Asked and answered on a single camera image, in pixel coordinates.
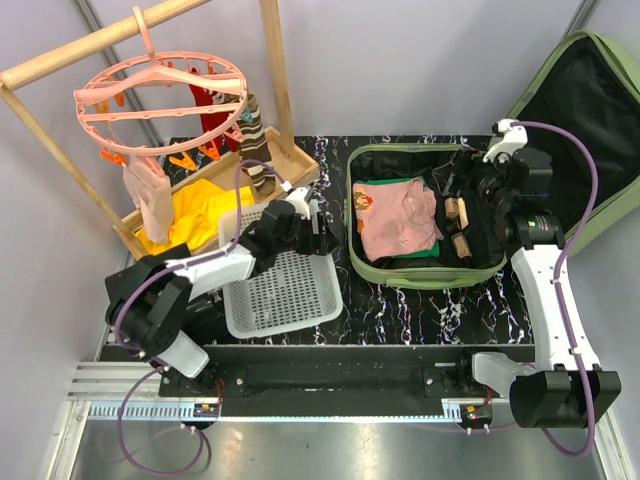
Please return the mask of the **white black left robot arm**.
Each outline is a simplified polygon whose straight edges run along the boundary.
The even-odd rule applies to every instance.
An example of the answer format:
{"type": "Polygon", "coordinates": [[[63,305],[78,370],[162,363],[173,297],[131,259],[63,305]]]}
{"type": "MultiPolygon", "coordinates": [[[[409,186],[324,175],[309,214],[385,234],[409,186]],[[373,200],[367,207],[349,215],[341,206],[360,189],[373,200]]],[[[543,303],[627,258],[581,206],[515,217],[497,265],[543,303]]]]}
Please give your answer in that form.
{"type": "Polygon", "coordinates": [[[190,304],[221,290],[236,338],[279,335],[336,318],[342,310],[332,253],[339,241],[310,188],[286,185],[280,200],[248,208],[229,242],[194,255],[181,244],[106,278],[105,320],[117,343],[181,374],[196,396],[215,386],[209,355],[184,330],[190,304]]]}

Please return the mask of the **green hard-shell suitcase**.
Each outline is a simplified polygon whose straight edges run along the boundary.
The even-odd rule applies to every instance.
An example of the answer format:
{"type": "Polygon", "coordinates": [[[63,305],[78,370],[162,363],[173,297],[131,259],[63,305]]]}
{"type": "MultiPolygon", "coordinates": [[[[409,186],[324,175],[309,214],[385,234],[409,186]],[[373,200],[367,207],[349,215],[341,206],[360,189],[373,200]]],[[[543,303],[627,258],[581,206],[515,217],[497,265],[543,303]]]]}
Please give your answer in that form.
{"type": "MultiPolygon", "coordinates": [[[[598,173],[598,194],[585,228],[578,222],[591,191],[585,156],[559,134],[531,129],[528,145],[552,158],[549,200],[565,236],[578,238],[579,252],[613,223],[639,206],[639,64],[618,42],[591,31],[566,37],[547,57],[509,112],[520,121],[562,128],[578,137],[591,153],[598,173]]],[[[347,161],[347,185],[421,177],[436,193],[444,186],[445,165],[460,144],[370,144],[347,161]]],[[[507,262],[487,208],[474,205],[468,240],[473,257],[460,260],[452,242],[439,244],[436,257],[366,258],[357,212],[368,204],[363,195],[345,201],[348,249],[355,271],[386,286],[433,290],[483,282],[507,262]]]]}

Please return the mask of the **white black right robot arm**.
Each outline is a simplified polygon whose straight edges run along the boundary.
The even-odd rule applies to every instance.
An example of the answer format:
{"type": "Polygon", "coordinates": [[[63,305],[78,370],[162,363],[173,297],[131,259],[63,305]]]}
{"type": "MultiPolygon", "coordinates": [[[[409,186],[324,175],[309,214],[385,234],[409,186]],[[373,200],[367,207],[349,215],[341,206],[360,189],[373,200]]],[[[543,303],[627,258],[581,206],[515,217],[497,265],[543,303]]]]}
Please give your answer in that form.
{"type": "Polygon", "coordinates": [[[602,368],[582,327],[567,273],[570,241],[549,200],[551,158],[521,147],[511,153],[458,153],[446,168],[445,198],[458,219],[487,208],[522,288],[535,357],[519,363],[496,349],[463,352],[442,376],[456,394],[508,401],[523,428],[592,428],[621,392],[617,372],[602,368]]]}

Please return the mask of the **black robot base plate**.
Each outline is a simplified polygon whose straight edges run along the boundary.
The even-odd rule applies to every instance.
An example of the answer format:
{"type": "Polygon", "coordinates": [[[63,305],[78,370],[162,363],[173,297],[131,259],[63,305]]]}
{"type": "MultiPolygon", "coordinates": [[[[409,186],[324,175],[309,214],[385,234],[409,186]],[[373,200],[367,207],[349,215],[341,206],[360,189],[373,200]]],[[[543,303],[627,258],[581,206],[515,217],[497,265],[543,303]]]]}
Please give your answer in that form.
{"type": "Polygon", "coordinates": [[[172,374],[154,388],[161,399],[203,404],[222,395],[226,421],[446,422],[486,390],[470,379],[474,353],[503,353],[525,365],[531,345],[251,346],[207,350],[196,380],[172,374]]]}

